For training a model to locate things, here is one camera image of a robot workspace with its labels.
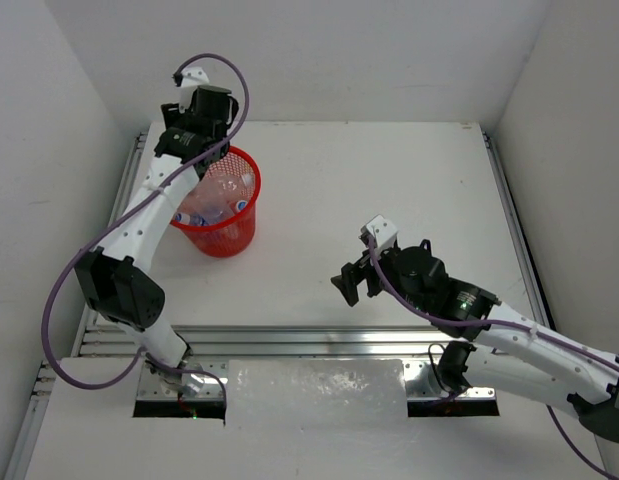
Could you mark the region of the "clear bottle sideways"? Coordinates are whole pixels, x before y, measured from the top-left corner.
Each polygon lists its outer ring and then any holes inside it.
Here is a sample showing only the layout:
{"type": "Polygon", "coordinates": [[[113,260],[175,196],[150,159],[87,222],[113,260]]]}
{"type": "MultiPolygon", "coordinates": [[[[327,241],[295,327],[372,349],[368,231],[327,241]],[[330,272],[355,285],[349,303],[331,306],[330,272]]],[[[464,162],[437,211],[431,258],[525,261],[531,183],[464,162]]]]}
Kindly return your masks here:
{"type": "Polygon", "coordinates": [[[201,216],[206,225],[217,225],[234,217],[239,200],[224,197],[208,198],[201,207],[201,216]]]}

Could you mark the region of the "clear bottle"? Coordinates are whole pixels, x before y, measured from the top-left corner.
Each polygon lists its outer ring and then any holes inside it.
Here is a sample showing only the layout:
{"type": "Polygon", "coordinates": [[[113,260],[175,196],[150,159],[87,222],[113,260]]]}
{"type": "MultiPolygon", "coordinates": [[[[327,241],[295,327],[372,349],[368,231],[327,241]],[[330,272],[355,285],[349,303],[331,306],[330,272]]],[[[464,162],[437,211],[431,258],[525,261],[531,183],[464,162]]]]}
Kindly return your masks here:
{"type": "Polygon", "coordinates": [[[218,194],[222,195],[240,195],[243,190],[248,190],[255,183],[254,176],[251,173],[244,174],[228,174],[221,173],[210,178],[210,185],[218,194]]]}

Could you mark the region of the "red label red cap bottle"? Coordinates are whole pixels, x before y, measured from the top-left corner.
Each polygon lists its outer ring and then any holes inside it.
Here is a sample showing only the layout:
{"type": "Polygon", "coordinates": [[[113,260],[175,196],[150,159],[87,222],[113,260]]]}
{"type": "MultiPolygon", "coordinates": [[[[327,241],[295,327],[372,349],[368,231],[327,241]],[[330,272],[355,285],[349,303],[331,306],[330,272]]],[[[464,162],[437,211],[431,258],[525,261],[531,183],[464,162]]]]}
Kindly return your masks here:
{"type": "Polygon", "coordinates": [[[216,199],[215,188],[211,184],[200,182],[187,194],[179,206],[179,211],[203,216],[215,204],[216,199]]]}

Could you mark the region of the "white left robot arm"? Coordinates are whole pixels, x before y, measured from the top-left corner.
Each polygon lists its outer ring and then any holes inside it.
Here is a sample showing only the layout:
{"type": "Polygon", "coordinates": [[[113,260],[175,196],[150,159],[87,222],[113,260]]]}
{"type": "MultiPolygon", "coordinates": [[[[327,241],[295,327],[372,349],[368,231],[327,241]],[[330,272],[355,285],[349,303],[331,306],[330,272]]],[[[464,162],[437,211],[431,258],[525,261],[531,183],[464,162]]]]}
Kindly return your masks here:
{"type": "Polygon", "coordinates": [[[125,221],[75,267],[89,307],[168,368],[180,366],[188,346],[161,316],[165,293],[149,276],[151,263],[182,201],[226,155],[225,139],[237,111],[230,90],[215,86],[195,88],[186,108],[163,105],[165,130],[125,221]]]}

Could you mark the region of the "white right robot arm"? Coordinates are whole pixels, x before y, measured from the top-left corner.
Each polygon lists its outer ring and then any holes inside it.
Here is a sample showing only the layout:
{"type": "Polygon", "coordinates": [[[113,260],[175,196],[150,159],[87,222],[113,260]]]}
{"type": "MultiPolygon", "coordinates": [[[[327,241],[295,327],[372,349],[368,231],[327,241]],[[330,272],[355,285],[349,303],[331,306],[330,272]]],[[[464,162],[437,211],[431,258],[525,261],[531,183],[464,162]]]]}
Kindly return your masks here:
{"type": "Polygon", "coordinates": [[[495,387],[557,408],[619,444],[619,353],[569,339],[449,276],[429,241],[366,253],[331,282],[350,306],[359,300],[360,283],[370,297],[390,293],[450,336],[435,367],[441,388],[495,387]]]}

